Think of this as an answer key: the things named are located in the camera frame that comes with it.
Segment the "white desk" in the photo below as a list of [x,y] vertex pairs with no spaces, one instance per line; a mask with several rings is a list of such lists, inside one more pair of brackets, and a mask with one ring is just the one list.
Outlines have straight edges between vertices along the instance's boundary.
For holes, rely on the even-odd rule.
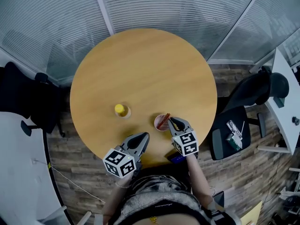
[[289,64],[281,52],[276,49],[272,72],[281,73],[289,82],[290,91],[285,98],[285,106],[278,108],[273,98],[265,103],[277,123],[287,148],[258,146],[258,150],[293,154],[300,133],[300,125],[292,123],[292,117],[300,118],[300,86]]

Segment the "small bottle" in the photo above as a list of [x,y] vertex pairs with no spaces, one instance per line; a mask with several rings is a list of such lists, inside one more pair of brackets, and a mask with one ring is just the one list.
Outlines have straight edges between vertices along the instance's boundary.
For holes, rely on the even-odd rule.
[[126,105],[117,104],[114,107],[115,114],[121,118],[129,118],[131,115],[131,110]]

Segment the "yellow cap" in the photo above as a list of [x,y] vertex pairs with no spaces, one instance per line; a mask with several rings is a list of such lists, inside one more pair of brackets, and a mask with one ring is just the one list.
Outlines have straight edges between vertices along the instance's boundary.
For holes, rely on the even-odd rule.
[[124,111],[124,106],[122,104],[117,104],[115,107],[114,107],[114,110],[117,112],[117,113],[122,113]]

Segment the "wooden floor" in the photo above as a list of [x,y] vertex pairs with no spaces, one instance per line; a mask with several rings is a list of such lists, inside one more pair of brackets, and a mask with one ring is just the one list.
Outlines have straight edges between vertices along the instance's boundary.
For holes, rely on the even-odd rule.
[[[211,69],[219,97],[228,96],[240,80],[249,76],[248,66],[213,65]],[[61,138],[57,130],[47,137],[52,165],[77,185],[106,200],[114,186],[115,177],[106,175],[102,160],[96,157],[78,136],[72,123],[68,91],[65,101],[61,123],[66,137]],[[225,206],[235,211],[238,216],[245,214],[261,200],[264,201],[270,188],[267,203],[261,211],[258,223],[264,225],[281,206],[282,201],[276,193],[295,176],[288,168],[297,160],[298,152],[292,157],[289,154],[258,151],[256,149],[258,145],[274,146],[281,135],[264,105],[253,106],[246,110],[248,117],[255,118],[258,112],[264,114],[267,136],[260,138],[258,127],[250,125],[252,144],[249,148],[230,158],[213,161],[209,146],[204,142],[200,146],[198,160],[210,186],[217,192],[225,191]],[[278,172],[272,182],[278,165]],[[62,200],[75,223],[88,210],[101,214],[102,202],[83,192],[57,172],[54,172],[54,175]],[[92,216],[87,224],[93,224],[93,219]]]

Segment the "red straw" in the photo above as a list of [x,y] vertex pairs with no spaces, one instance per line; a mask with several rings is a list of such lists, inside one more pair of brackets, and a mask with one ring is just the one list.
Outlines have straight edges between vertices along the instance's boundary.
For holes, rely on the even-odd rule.
[[169,119],[170,114],[167,113],[166,116],[164,117],[164,119],[160,122],[160,124],[157,126],[157,129],[159,129],[161,127],[161,125],[164,124],[165,121],[167,121]]

